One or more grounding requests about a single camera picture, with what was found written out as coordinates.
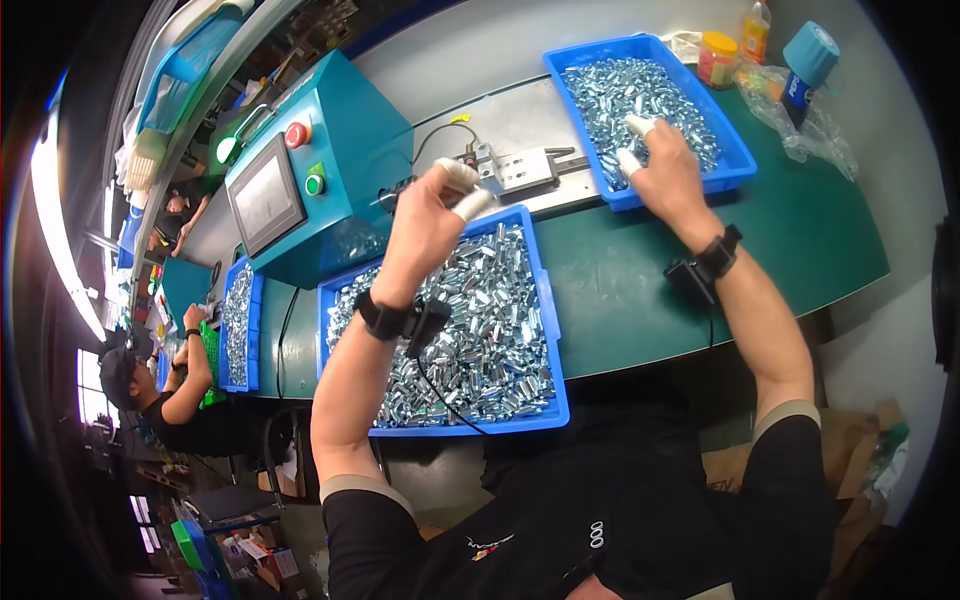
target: hand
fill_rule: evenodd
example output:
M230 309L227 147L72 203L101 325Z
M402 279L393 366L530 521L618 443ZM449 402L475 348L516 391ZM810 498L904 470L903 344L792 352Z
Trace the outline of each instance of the hand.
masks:
M177 354L174 355L174 359L170 361L172 367L179 367L180 365L185 365L190 355L190 345L184 343L183 346L177 350Z
M187 329L199 329L200 323L206 319L206 314L196 304L190 304L183 315L183 326Z
M625 164L627 160L621 157L624 173L650 211L670 226L692 252L702 252L716 235L723 235L724 229L704 200L700 164L680 130L663 119L657 119L652 129L640 121L627 118L630 129L643 135L650 162L646 168L640 168L638 163Z
M456 248L466 223L444 206L449 181L449 172L435 163L400 194L383 268L370 290L374 302L405 308L426 276Z

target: green basket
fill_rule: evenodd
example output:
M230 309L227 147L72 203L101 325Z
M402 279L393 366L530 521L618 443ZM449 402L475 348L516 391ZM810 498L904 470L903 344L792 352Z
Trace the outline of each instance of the green basket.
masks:
M174 540L177 541L177 546L180 547L180 552L186 559L186 563L190 566L190 568L203 569L204 564L200 562L200 556L197 554L197 548L194 547L193 541L190 539L190 535L186 533L183 523L180 521L175 521L170 525L170 529L173 530Z
M227 393L220 389L218 381L220 373L220 333L206 326L206 321L200 323L200 337L204 339L204 349L206 350L206 361L210 364L210 374L213 375L213 384L206 391L200 408L223 402L227 399Z

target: blue bottle cap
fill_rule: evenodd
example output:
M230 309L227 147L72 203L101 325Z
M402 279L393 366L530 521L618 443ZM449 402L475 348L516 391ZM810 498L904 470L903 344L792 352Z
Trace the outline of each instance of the blue bottle cap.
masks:
M783 59L801 81L816 89L840 59L840 47L823 27L807 21L783 48Z

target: person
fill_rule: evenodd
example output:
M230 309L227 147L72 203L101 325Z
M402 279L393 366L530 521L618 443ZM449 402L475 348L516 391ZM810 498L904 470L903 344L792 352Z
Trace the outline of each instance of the person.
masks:
M650 211L693 254L703 252L725 228L704 200L696 158L663 120L645 141L648 167L624 171ZM434 166L400 197L374 303L408 306L457 243L464 222L438 200L445 177ZM367 440L395 343L374 338L354 313L324 368L311 420L331 597L815 596L836 519L810 355L789 307L742 246L716 293L756 379L754 444L738 494L708 489L683 411L673 398L654 397L669 395L664 387L644 388L617 407L632 411L591 419L604 411L573 401L574 417L559 431L486 437L481 483L493 500L430 541ZM584 387L581 396L590 393ZM527 452L504 468L500 450L509 442Z
M167 211L172 213L160 217L147 238L147 250L152 251L157 246L164 248L173 246L171 256L180 255L183 243L200 221L204 211L210 204L210 199L223 184L223 176L200 176L192 180L173 183L170 188L170 198L167 200Z
M199 330L204 318L196 304L187 308L183 315L186 341L170 361L162 391L156 388L147 363L131 350L106 351L100 361L104 394L118 409L139 412L170 450L210 457L244 455L255 462L263 444L269 400L244 398L242 404L224 401L199 409L213 381ZM271 433L273 455L284 457L291 432L278 424Z

